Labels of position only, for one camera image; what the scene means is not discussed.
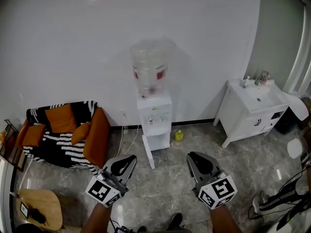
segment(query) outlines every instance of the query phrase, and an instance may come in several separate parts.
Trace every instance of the gray floor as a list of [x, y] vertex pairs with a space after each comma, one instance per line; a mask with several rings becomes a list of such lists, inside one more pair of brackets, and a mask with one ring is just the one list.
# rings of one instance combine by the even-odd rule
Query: gray floor
[[[175, 142], [173, 134], [181, 129], [184, 140]], [[134, 139], [136, 130], [124, 130], [121, 154]], [[211, 123], [177, 126], [172, 128], [171, 147], [153, 152], [156, 168], [149, 166], [142, 142], [142, 130], [138, 131], [132, 148], [128, 151], [138, 157], [138, 164], [128, 182], [129, 192], [113, 205], [112, 219], [136, 230], [147, 226], [149, 230], [163, 229], [174, 213], [184, 216], [183, 225], [193, 233], [211, 233], [212, 224], [209, 211], [191, 192], [194, 180], [190, 178], [186, 155], [190, 151], [200, 151], [217, 158], [221, 167], [231, 174], [238, 188], [234, 199], [227, 204], [236, 223], [244, 233], [253, 232], [263, 224], [262, 219], [249, 220], [247, 212], [252, 198], [264, 190], [274, 195], [295, 173], [301, 170], [299, 160], [287, 154], [287, 142], [298, 136], [298, 131], [282, 135], [272, 130], [267, 136], [257, 135], [232, 142], [225, 149], [221, 144], [226, 134], [221, 125]], [[115, 156], [120, 143], [121, 131], [114, 131], [108, 146], [108, 158]], [[27, 161], [24, 172], [18, 172], [15, 189], [50, 189], [59, 196], [75, 197], [77, 208], [63, 207], [64, 223], [82, 225], [89, 217], [96, 202], [84, 194], [91, 178], [89, 170], [66, 169], [46, 162]], [[274, 211], [284, 210], [292, 205], [281, 205]], [[275, 220], [285, 212], [264, 217], [265, 221]], [[21, 221], [15, 212], [15, 225]], [[60, 232], [79, 230], [67, 229]]]

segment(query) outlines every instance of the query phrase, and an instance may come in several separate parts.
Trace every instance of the baseboard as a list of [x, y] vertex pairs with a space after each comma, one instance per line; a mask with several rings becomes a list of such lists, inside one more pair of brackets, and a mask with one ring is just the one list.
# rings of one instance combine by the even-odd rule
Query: baseboard
[[[172, 122], [172, 126], [183, 126], [183, 125], [191, 125], [191, 124], [200, 124], [200, 123], [207, 123], [207, 122], [213, 122], [214, 118], [210, 119], [202, 119], [202, 120], [193, 120], [193, 121], [184, 121], [184, 122]], [[134, 130], [137, 129], [137, 126], [139, 129], [141, 129], [141, 125], [130, 125], [130, 126], [123, 126], [123, 129], [128, 130]], [[110, 130], [121, 130], [122, 126], [111, 126]]]

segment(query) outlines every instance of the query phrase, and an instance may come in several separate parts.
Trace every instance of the cabinet door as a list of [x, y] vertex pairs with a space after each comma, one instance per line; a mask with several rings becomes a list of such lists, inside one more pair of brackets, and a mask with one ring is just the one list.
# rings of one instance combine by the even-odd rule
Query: cabinet door
[[248, 135], [254, 135], [256, 133], [261, 133], [262, 130], [269, 123], [271, 115], [262, 115], [251, 118], [246, 118], [242, 121], [240, 127], [234, 134], [236, 138], [247, 137]]

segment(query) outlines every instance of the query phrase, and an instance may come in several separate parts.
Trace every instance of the sofa armrest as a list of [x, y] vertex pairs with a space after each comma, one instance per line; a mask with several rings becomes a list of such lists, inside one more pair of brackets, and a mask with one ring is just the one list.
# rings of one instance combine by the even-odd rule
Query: sofa armrest
[[101, 107], [97, 108], [86, 137], [83, 155], [88, 161], [100, 168], [104, 166], [109, 128], [110, 124], [104, 114], [104, 110]]
[[28, 131], [28, 128], [30, 126], [29, 121], [26, 119], [26, 121], [23, 124], [23, 127], [21, 128], [21, 130], [19, 131], [17, 140], [16, 140], [16, 144], [20, 149], [23, 149], [23, 140], [25, 138], [25, 135]]

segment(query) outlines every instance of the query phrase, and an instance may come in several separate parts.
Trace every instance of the yellow bottle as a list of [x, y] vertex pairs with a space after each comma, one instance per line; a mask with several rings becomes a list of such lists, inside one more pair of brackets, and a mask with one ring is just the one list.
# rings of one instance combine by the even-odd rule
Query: yellow bottle
[[178, 130], [178, 131], [175, 133], [175, 141], [179, 142], [179, 141], [181, 141], [182, 139], [184, 139], [184, 133], [182, 133], [181, 130]]

